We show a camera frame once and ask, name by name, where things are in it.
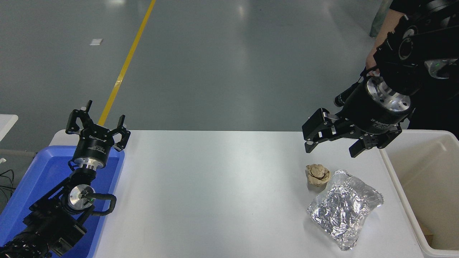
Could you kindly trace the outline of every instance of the aluminum foil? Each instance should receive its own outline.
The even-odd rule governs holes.
[[[368,214],[383,202],[382,194],[373,187],[345,170],[337,170],[309,205],[308,213],[346,251],[356,245]]]

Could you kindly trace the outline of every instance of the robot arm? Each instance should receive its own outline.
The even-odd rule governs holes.
[[[412,112],[410,96],[423,86],[423,76],[442,80],[446,95],[459,92],[458,44],[459,0],[431,1],[412,17],[402,17],[377,48],[377,66],[335,98],[342,110],[330,115],[320,108],[302,126],[306,152],[339,138],[357,139],[349,148],[352,157],[386,147],[402,132],[400,122]],[[377,68],[381,76],[366,75]]]
[[[105,216],[114,210],[116,197],[95,193],[91,182],[96,170],[105,167],[110,148],[124,149],[130,132],[123,126],[124,115],[114,130],[94,124],[88,114],[91,103],[89,101],[86,108],[73,110],[67,124],[67,134],[79,135],[77,148],[68,163],[73,172],[30,206],[31,213],[23,221],[26,229],[0,247],[0,258],[48,258],[51,251],[62,256],[86,234],[83,223],[89,216]],[[81,130],[77,118],[83,124]],[[118,133],[122,138],[115,143],[113,136]],[[110,200],[109,208],[94,211],[95,199]],[[72,216],[76,214],[81,215],[74,219]]]

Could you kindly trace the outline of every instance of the black cable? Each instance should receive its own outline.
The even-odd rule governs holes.
[[[4,188],[3,186],[0,186],[0,189],[9,191],[9,192],[11,193],[11,194],[10,194],[10,198],[11,198],[11,196],[13,196],[13,193],[14,193],[14,192],[13,192],[11,189]]]
[[[13,171],[12,169],[9,169],[9,170],[3,172],[3,173],[1,173],[0,175],[6,174],[6,173],[8,173],[8,172],[10,172],[10,171],[11,171],[11,174],[13,175],[13,176],[12,176],[12,179],[11,179],[11,187],[13,187],[12,184],[13,184],[13,182],[14,182],[14,171]]]
[[[4,176],[4,175],[0,175],[0,177],[5,177],[5,178],[7,178],[7,179],[10,181],[11,188],[13,188],[13,180],[11,180],[11,178],[9,178],[9,177],[7,177],[7,176]]]
[[[6,185],[0,185],[0,187],[3,187],[3,188],[9,188],[9,189],[12,189],[12,190],[16,190],[15,187],[9,187],[9,186],[6,186]]]
[[[0,188],[0,191],[2,191],[3,195],[4,195],[4,196],[5,196],[5,198],[6,198],[6,203],[8,204],[8,196],[6,196],[6,193],[5,193],[5,191],[3,191],[1,188]]]

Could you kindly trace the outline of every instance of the person's arm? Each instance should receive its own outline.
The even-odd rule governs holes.
[[[367,60],[365,62],[365,66],[367,69],[376,65],[375,59],[373,58],[373,55],[376,52],[376,48],[384,42],[384,40],[387,37],[387,33],[394,31],[395,27],[398,24],[398,21],[403,15],[405,14],[389,9],[389,12],[387,12],[386,18],[384,19],[384,22],[381,26],[381,29],[379,30],[378,36],[375,39],[375,45],[373,46],[373,48],[367,56]]]

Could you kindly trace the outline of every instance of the blue plastic tray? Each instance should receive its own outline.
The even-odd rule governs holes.
[[[0,215],[0,246],[25,229],[22,220],[30,213],[28,209],[51,188],[68,177],[71,170],[67,162],[72,159],[75,146],[49,146],[41,150],[30,164],[13,197]],[[105,168],[97,170],[91,186],[99,193],[113,193],[123,164],[124,152],[110,151]],[[96,200],[95,210],[106,210],[109,201]],[[88,232],[62,257],[91,258],[101,235],[105,217],[90,216],[84,223]]]

